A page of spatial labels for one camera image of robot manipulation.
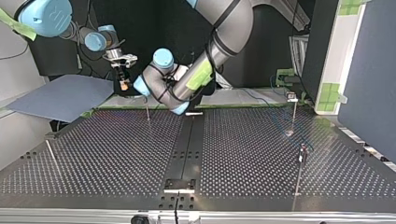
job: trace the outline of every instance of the end effector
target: end effector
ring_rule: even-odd
[[[101,26],[98,30],[80,26],[72,21],[73,9],[69,0],[12,0],[2,1],[2,8],[15,21],[32,27],[44,37],[59,36],[85,45],[91,51],[106,51],[104,59],[117,70],[121,89],[129,89],[129,74],[126,69],[137,62],[132,54],[123,54],[117,32],[113,25]]]

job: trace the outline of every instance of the white wall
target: white wall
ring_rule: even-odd
[[[47,119],[7,111],[4,106],[17,97],[45,84],[38,74],[30,50],[13,59],[26,48],[26,42],[0,22],[0,170],[24,152],[38,146],[50,132]]]
[[[318,98],[319,102],[322,86],[324,83],[340,84],[339,93],[343,94],[347,83],[349,68],[352,63],[356,43],[361,29],[361,20],[364,16],[366,5],[360,7],[358,15],[337,16],[332,30],[329,51],[324,65],[322,78],[320,81]],[[340,104],[337,104],[333,112],[318,111],[320,115],[338,115]]]

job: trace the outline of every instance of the black panel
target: black panel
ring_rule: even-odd
[[[338,0],[318,0],[315,4],[303,71],[304,85],[314,99],[318,95],[337,8]]]
[[[308,15],[315,1],[301,1]],[[185,0],[94,1],[100,24],[112,23],[127,42],[124,51],[139,57],[132,70],[137,77],[158,48],[169,48],[177,61],[192,63],[204,52],[212,26]],[[274,8],[254,9],[255,24],[246,49],[225,64],[224,76],[237,87],[269,86],[278,68],[292,67],[289,36],[291,24]]]
[[[344,95],[340,121],[396,161],[396,1],[367,4]]]

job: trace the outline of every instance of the black cable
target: black cable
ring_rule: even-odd
[[[88,5],[87,5],[87,17],[86,17],[86,19],[85,19],[84,26],[86,27],[86,26],[88,25],[88,22],[89,22],[90,25],[92,26],[92,29],[95,29],[95,27],[93,27],[92,22],[91,22],[91,9],[92,9],[92,4],[93,4],[92,0],[88,0]],[[83,50],[83,48],[82,48],[81,45],[79,45],[78,47],[79,47],[79,50],[81,51],[81,53],[82,53],[88,60],[90,60],[90,61],[92,61],[92,62],[96,62],[96,61],[99,61],[99,60],[102,59],[102,55],[101,55],[99,58],[97,58],[97,59],[93,59],[93,58],[89,57],[89,56],[84,52],[84,50]]]
[[[177,206],[178,206],[178,195],[177,195],[176,206],[175,206],[175,223],[176,224],[178,224]]]
[[[91,8],[92,8],[92,0],[88,0],[88,6],[87,6],[87,18],[85,19],[84,26],[88,25],[88,21],[91,17]]]
[[[7,59],[13,59],[13,58],[19,57],[19,56],[21,56],[22,54],[26,53],[26,51],[27,51],[28,49],[29,49],[29,44],[26,43],[26,48],[23,50],[23,52],[21,52],[21,53],[19,53],[19,54],[16,54],[16,55],[13,55],[13,56],[5,57],[5,58],[0,58],[0,60],[7,60]]]
[[[306,89],[306,87],[305,87],[305,85],[304,85],[304,83],[303,83],[303,79],[301,78],[301,74],[299,74],[299,71],[298,71],[298,69],[297,69],[296,57],[295,57],[295,55],[294,55],[294,52],[295,52],[294,43],[293,43],[293,41],[294,41],[294,40],[293,40],[293,38],[294,38],[294,23],[295,23],[296,16],[297,16],[298,6],[299,6],[299,3],[298,3],[298,0],[297,0],[297,1],[296,1],[296,6],[295,6],[294,12],[293,12],[293,19],[292,19],[292,21],[291,21],[291,51],[292,51],[292,58],[293,58],[293,60],[294,60],[294,66],[296,67],[297,77],[300,79],[301,85],[302,85],[304,91],[306,92],[306,95],[308,96],[308,98],[311,99],[311,101],[312,101],[312,102],[314,103],[314,105],[315,105],[316,103],[315,103],[314,98],[312,98],[312,96],[309,94],[309,91]]]

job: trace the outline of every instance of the cable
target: cable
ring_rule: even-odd
[[[293,12],[293,19],[292,19],[292,21],[291,21],[291,51],[292,51],[292,55],[293,55],[292,58],[293,58],[293,60],[294,60],[294,66],[296,67],[297,77],[300,79],[301,85],[302,85],[304,91],[306,92],[306,95],[311,99],[311,101],[312,101],[312,102],[314,103],[314,105],[315,105],[316,103],[315,103],[314,98],[312,98],[312,96],[309,94],[308,90],[306,89],[306,87],[305,87],[305,85],[304,85],[304,83],[303,83],[303,79],[301,78],[301,75],[299,74],[299,71],[298,71],[298,69],[297,69],[296,57],[294,57],[294,56],[295,56],[295,49],[294,49],[294,43],[293,43],[293,41],[294,41],[294,39],[293,39],[293,38],[294,38],[294,23],[295,23],[295,20],[296,20],[296,15],[297,15],[298,6],[299,6],[299,4],[298,4],[298,0],[297,0],[297,1],[296,1],[296,6],[295,6],[294,12]]]
[[[7,60],[7,59],[13,59],[13,58],[17,58],[19,56],[22,56],[24,53],[26,53],[26,51],[29,49],[29,44],[26,43],[26,48],[19,54],[13,55],[13,56],[9,56],[9,57],[5,57],[5,58],[0,58],[0,60]]]
[[[179,196],[179,195],[177,195],[176,206],[175,206],[175,223],[176,223],[176,224],[178,224],[178,215],[177,215],[178,196]]]
[[[282,93],[279,93],[279,92],[276,92],[276,90],[275,90],[275,88],[274,88],[274,85],[273,85],[274,77],[275,77],[275,76],[271,76],[271,77],[270,77],[271,89],[273,90],[273,92],[274,92],[275,94],[281,95],[281,96],[285,96],[285,97],[286,97],[285,86],[283,86],[283,94],[282,94]]]
[[[84,26],[87,26],[88,22],[91,20],[91,8],[92,8],[92,0],[88,0],[87,18],[85,19]]]

